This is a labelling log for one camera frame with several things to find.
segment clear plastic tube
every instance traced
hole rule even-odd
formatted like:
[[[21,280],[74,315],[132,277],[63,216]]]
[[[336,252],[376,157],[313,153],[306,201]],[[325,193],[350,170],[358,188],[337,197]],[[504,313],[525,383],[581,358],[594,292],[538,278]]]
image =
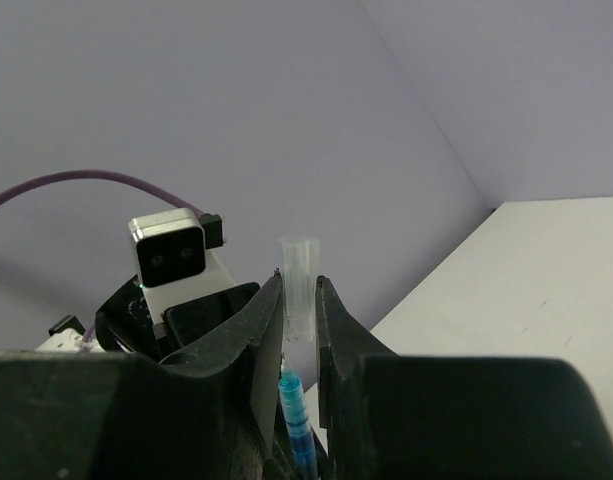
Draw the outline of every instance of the clear plastic tube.
[[[315,284],[319,275],[319,240],[287,237],[282,243],[284,337],[289,342],[315,338]]]

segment black plastic part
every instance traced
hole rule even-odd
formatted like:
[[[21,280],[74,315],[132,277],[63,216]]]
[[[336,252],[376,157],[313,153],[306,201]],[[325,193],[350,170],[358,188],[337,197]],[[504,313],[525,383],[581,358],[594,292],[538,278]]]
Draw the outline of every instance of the black plastic part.
[[[172,350],[193,343],[224,323],[258,291],[258,283],[246,283],[166,309],[163,318]]]
[[[399,357],[316,290],[320,422],[337,480],[613,480],[613,445],[568,364]]]
[[[157,342],[157,351],[160,358],[166,358],[175,350],[168,336],[168,329],[165,323],[155,323],[152,326],[153,335]]]
[[[109,329],[135,352],[159,361],[153,321],[137,275],[122,285],[97,311],[103,313]]]
[[[66,315],[59,322],[48,329],[48,335],[52,337],[56,333],[61,333],[69,328],[72,328],[80,335],[86,333],[86,329],[75,315]]]
[[[108,327],[108,318],[104,312],[98,312],[95,315],[95,337],[99,346],[107,352],[123,352],[124,350],[119,345],[113,332]]]
[[[328,458],[326,450],[319,437],[313,430],[313,439],[315,440],[315,454],[317,455],[317,474],[321,480],[335,480],[333,476],[332,462]]]
[[[0,478],[261,480],[281,341],[275,276],[165,365],[0,352]]]
[[[205,213],[199,217],[199,223],[204,229],[206,250],[224,245],[222,217],[219,215]]]

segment white camera housing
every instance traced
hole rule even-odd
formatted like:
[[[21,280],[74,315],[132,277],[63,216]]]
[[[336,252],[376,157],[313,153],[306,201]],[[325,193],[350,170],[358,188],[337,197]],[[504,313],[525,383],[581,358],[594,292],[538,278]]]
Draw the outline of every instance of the white camera housing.
[[[128,224],[137,271],[153,324],[166,309],[235,286],[188,208],[134,218]]]

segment blue syringe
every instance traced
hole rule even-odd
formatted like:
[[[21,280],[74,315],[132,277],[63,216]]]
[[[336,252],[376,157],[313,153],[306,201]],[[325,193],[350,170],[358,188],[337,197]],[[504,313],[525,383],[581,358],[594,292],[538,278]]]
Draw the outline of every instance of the blue syringe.
[[[282,372],[279,380],[279,399],[286,420],[288,438],[293,450],[297,470],[304,480],[317,479],[317,456],[313,430],[304,405],[302,382],[289,367],[282,354]]]

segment white wall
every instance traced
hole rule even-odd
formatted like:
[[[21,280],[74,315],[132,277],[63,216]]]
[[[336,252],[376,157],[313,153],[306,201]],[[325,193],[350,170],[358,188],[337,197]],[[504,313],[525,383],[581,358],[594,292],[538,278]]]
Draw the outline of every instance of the white wall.
[[[362,0],[491,205],[613,195],[613,0]]]
[[[369,325],[485,213],[354,0],[0,0],[0,190],[82,167],[225,215],[242,282],[272,274],[280,236],[319,236]],[[90,181],[1,208],[0,347],[90,320],[134,272],[128,220],[164,208]]]

